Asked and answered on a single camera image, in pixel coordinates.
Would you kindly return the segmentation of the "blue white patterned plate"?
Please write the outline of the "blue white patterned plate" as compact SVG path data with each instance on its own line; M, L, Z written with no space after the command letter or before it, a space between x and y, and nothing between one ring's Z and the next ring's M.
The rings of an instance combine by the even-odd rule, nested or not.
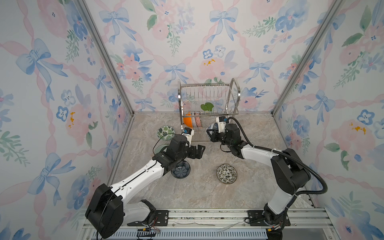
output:
M218 124L215 122L215 123L212 123L211 125L209 125L207 127L206 130L217 130L217 132L219 131L219 127L218 127Z

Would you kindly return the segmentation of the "white bowl orange outside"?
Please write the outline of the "white bowl orange outside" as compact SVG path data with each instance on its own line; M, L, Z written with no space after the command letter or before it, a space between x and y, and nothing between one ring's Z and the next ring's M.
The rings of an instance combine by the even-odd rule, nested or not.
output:
M194 128L191 113L187 113L186 116L183 117L183 123L184 123L184 125L187 126L188 128L191 128L191 129Z

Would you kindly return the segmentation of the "black white floral bowl front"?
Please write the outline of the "black white floral bowl front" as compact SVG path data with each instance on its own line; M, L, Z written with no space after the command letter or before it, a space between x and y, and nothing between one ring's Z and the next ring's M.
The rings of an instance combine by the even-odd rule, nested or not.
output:
M236 169L229 164L222 164L218 166L216 175L218 180L225 185L233 184L238 178Z

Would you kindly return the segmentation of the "black white floral bowl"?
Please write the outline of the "black white floral bowl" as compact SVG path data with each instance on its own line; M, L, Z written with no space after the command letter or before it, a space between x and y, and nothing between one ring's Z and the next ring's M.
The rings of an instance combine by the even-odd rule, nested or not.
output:
M233 184L238 178L236 169L229 164L222 164L218 166L216 175L218 180L225 185Z
M202 125L202 120L199 116L196 117L196 122L197 122L197 125L198 125L198 128L202 128L203 125Z

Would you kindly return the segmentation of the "stainless steel dish rack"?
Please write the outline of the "stainless steel dish rack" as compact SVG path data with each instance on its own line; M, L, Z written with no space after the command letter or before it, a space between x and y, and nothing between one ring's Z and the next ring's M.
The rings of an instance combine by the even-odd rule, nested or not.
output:
M192 141L208 143L207 128L220 116L233 117L239 113L241 88L235 79L222 82L217 78L203 84L179 82L178 104L181 130L194 130Z

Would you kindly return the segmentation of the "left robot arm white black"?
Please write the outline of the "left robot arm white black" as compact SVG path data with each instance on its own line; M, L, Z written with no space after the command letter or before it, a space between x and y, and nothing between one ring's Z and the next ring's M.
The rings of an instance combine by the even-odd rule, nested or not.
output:
M148 226L154 220L156 208L147 200L130 204L130 200L152 182L160 179L186 158L201 159L205 146L191 144L192 136L176 134L171 142L140 170L111 186L101 184L92 196L85 217L96 229L96 237L107 239L121 226L144 223Z

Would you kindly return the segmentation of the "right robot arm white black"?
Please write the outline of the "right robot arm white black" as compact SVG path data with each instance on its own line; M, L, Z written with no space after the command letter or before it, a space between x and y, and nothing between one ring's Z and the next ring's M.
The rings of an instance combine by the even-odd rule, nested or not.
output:
M206 133L211 142L227 146L234 156L252 160L273 169L278 185L272 198L265 204L261 220L266 225L283 226L288 209L297 199L297 193L310 180L311 173L301 166L301 160L292 149L278 151L252 145L241 137L242 129L236 124L215 123L207 128Z

